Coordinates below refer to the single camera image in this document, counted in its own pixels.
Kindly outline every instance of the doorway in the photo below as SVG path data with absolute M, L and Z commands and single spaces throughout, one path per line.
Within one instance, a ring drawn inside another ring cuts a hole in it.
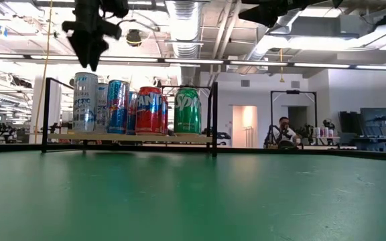
M 257 106 L 233 106 L 232 147 L 257 148 Z
M 304 127 L 308 123 L 307 106 L 289 106 L 288 116 L 290 128 L 295 130 Z

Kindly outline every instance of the white pillar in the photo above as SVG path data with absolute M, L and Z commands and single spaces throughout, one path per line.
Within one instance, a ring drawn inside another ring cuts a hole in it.
M 37 74 L 35 77 L 34 82 L 34 97 L 32 98 L 32 117 L 31 117 L 31 124 L 29 126 L 29 143 L 34 144 L 35 143 L 35 123 L 38 117 L 38 132 L 41 131 L 41 128 L 43 127 L 43 118 L 44 118 L 44 99 L 46 90 L 45 87 L 43 89 L 43 94 L 41 98 L 41 104 L 40 104 L 40 114 L 37 116 L 38 111 L 38 102 L 40 99 L 40 92 L 41 92 L 41 86 L 43 83 L 43 76 L 42 74 Z M 61 85 L 52 81 L 50 86 L 50 107 L 49 107 L 49 119 L 48 124 L 49 126 L 53 125 L 54 123 L 58 123 L 60 125 L 60 101 L 61 101 Z M 42 134 L 38 134 L 37 136 L 37 144 L 40 144 L 42 142 Z

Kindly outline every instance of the green tabletop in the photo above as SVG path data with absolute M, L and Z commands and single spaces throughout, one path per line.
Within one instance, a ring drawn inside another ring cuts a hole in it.
M 386 240 L 386 161 L 0 153 L 2 240 Z

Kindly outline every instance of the ceiling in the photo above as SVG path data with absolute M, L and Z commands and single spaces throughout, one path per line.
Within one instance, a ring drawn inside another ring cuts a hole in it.
M 131 10 L 125 19 L 136 19 L 137 22 L 146 26 L 158 27 L 159 31 L 150 31 L 149 28 L 135 22 L 124 22 L 120 25 L 123 35 L 117 41 L 110 37 L 105 40 L 109 43 L 109 50 L 103 56 L 149 56 L 173 58 L 170 18 L 166 12 L 163 1 L 157 1 L 157 7 L 150 11 L 144 1 L 129 2 Z M 205 3 L 202 8 L 200 23 L 200 58 L 210 58 L 218 35 L 219 23 L 222 20 L 223 9 L 229 0 L 212 0 Z M 49 1 L 18 1 L 11 2 L 10 7 L 16 11 L 17 17 L 13 14 L 0 13 L 0 53 L 45 55 L 47 49 L 47 34 L 50 18 Z M 52 8 L 52 20 L 49 41 L 49 53 L 52 55 L 74 55 L 72 48 L 66 39 L 66 33 L 62 31 L 63 21 L 74 21 L 72 14 L 74 0 L 54 2 Z M 241 11 L 254 7 L 253 5 L 241 5 Z M 323 2 L 306 8 L 301 17 L 338 17 L 339 15 L 372 15 L 386 10 L 386 0 L 364 1 L 345 0 L 339 9 L 333 9 L 331 1 Z M 222 58 L 238 56 L 242 58 L 248 54 L 266 32 L 266 27 L 238 19 L 235 14 L 235 25 L 231 32 L 229 42 L 224 50 Z M 108 19 L 117 23 L 120 19 L 115 17 Z M 139 29 L 144 39 L 142 44 L 131 47 L 126 42 L 126 33 L 130 29 Z M 280 51 L 269 50 L 265 58 L 272 61 L 297 61 L 297 62 L 319 62 L 319 63 L 362 63 L 362 64 L 384 64 L 386 62 L 386 51 L 361 51 L 361 52 L 336 52 L 336 51 L 315 51 L 297 50 L 283 48 Z M 202 71 L 208 71 L 209 66 L 202 66 Z M 0 90 L 27 90 L 24 87 L 10 84 L 10 76 L 16 76 L 34 85 L 36 76 L 42 75 L 44 65 L 42 61 L 28 60 L 26 62 L 1 62 L 0 61 Z M 55 64 L 52 63 L 47 69 L 47 76 L 58 78 L 60 81 L 69 83 L 76 72 L 82 71 L 78 64 Z M 279 73 L 280 67 L 269 67 L 270 74 Z M 287 74 L 307 74 L 307 68 L 284 68 Z M 97 74 L 101 81 L 109 78 L 124 78 L 132 81 L 134 88 L 150 85 L 155 78 L 166 81 L 167 84 L 176 84 L 176 76 L 179 67 L 143 67 L 143 66 L 106 66 L 100 65 Z M 0 94 L 0 97 L 16 100 L 18 103 L 27 106 L 31 104 L 32 94 Z M 63 102 L 70 103 L 70 96 L 65 96 Z

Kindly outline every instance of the sprite can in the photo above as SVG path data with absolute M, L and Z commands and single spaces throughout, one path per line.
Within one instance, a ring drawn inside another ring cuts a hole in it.
M 200 101 L 195 88 L 180 88 L 175 96 L 174 132 L 177 136 L 200 134 Z

